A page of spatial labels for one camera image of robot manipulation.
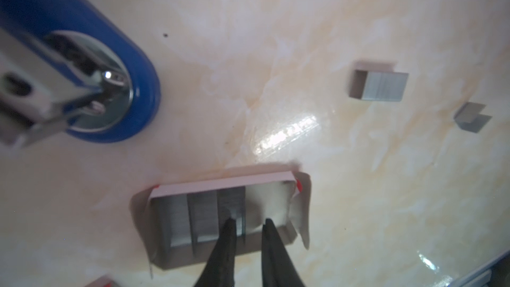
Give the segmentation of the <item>red white staple box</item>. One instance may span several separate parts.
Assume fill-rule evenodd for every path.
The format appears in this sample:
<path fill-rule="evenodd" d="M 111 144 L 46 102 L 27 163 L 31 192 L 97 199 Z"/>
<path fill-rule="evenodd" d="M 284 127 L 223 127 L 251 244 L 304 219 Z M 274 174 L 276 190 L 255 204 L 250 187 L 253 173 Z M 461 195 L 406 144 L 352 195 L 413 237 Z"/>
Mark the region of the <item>red white staple box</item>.
<path fill-rule="evenodd" d="M 117 287 L 118 285 L 109 277 L 101 276 L 85 287 Z"/>

